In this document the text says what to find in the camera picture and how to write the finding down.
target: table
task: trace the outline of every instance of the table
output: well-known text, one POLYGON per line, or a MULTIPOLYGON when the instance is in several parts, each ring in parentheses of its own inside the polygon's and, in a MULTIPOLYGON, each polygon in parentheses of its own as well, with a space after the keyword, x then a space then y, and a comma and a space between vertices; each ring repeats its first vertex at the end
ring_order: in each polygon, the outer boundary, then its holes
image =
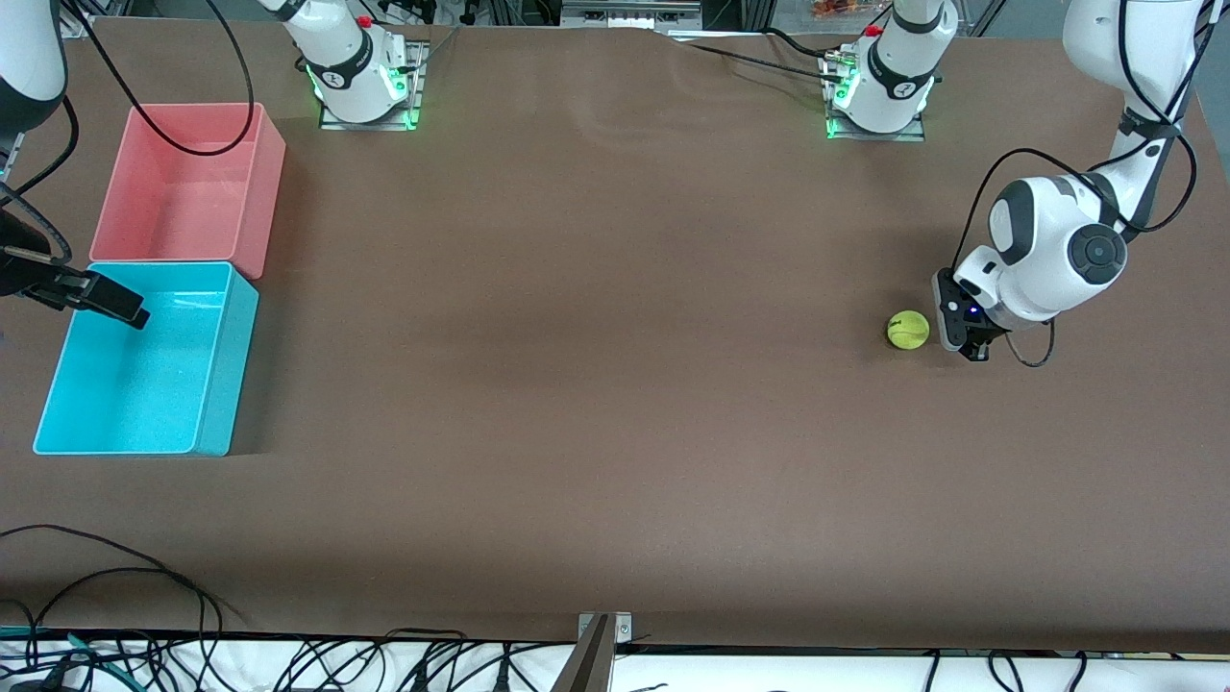
MULTIPOLYGON (((242 95, 213 23, 98 28, 146 102, 242 95)), ((1230 645, 1228 188, 1198 108, 1188 210, 1030 371, 882 334, 930 310, 999 154, 1105 157, 1121 97, 1058 43, 954 42, 905 145, 827 140, 804 77, 641 31, 464 29, 418 132, 325 133, 285 32, 236 31, 288 151, 234 456, 32 456, 66 316, 4 300, 0 525, 153 553, 251 631, 566 639, 621 610, 654 642, 1230 645)), ((128 106, 68 53, 81 147, 31 200, 84 254, 128 106)), ((33 601, 127 564, 54 536, 0 556, 33 601)), ((116 578, 49 624, 194 611, 116 578)))

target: robotic arm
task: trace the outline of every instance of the robotic arm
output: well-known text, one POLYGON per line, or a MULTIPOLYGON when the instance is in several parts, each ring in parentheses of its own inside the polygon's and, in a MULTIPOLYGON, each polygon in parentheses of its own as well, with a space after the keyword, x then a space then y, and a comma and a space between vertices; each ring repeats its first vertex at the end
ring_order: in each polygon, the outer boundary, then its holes
POLYGON ((952 0, 897 0, 883 33, 865 34, 843 50, 855 71, 833 106, 868 132, 904 129, 926 107, 935 69, 957 34, 952 0))
POLYGON ((946 349, 985 361, 994 338, 1053 320, 1123 273, 1127 245, 1149 221, 1180 134, 1199 14, 1200 0, 1073 0, 1064 23, 1069 58, 1124 91, 1109 162, 1080 177, 1027 177, 1004 188, 988 224, 994 247, 975 247, 932 278, 946 349), (1148 103, 1128 79, 1124 57, 1148 103))
MULTIPOLYGON (((338 118, 369 122, 407 97, 403 81, 391 76, 394 55, 405 54, 401 36, 370 22, 360 27, 344 0, 258 1, 294 37, 317 96, 338 118)), ((68 68, 58 7, 57 0, 0 0, 0 182, 21 134, 42 124, 64 97, 68 68)), ((0 206, 11 200, 0 189, 0 206)), ((149 312, 140 295, 49 251, 47 237, 0 209, 0 296, 26 295, 57 310, 89 309, 145 326, 149 312)))

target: yellow tennis ball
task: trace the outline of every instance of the yellow tennis ball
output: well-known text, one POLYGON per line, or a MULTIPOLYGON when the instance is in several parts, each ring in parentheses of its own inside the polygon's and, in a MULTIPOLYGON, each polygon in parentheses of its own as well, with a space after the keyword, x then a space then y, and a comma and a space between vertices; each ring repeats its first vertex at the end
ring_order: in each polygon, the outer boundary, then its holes
POLYGON ((898 349, 913 352, 931 336, 931 323, 921 312, 902 310, 888 320, 888 340, 898 349))

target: blue bin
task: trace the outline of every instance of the blue bin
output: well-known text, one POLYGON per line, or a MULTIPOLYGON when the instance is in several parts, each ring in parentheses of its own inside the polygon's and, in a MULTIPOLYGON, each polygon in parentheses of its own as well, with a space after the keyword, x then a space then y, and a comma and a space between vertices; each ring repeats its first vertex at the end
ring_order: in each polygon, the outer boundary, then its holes
POLYGON ((202 455, 230 450, 257 293, 229 262, 95 262, 145 296, 138 331, 73 315, 36 455, 202 455))

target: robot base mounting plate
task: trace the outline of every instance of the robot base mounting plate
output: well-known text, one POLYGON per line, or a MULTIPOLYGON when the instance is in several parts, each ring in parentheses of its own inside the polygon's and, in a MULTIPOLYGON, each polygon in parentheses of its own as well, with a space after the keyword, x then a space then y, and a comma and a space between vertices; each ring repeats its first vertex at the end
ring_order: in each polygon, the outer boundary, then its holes
MULTIPOLYGON (((849 45, 843 45, 841 48, 852 49, 849 45)), ((819 64, 820 74, 836 74, 839 76, 843 74, 840 65, 830 63, 824 58, 819 58, 817 63, 819 64)), ((920 114, 915 114, 910 124, 889 133, 871 132, 854 124, 850 116, 833 104, 838 88, 843 88, 843 86, 831 81, 825 81, 823 86, 824 120, 829 139, 863 139, 868 141, 922 141, 925 139, 922 117, 920 114)))
POLYGON ((358 132, 410 132, 418 129, 418 114, 423 107, 423 87, 427 85, 426 63, 427 55, 430 53, 430 47, 432 44, 429 41, 406 41, 402 55, 395 55, 395 64, 391 66, 417 65, 417 68, 405 75, 395 77, 405 80, 402 84, 406 87, 407 96, 383 117, 371 122, 352 123, 339 119, 337 116, 331 113, 328 108, 321 106, 320 128, 358 132))

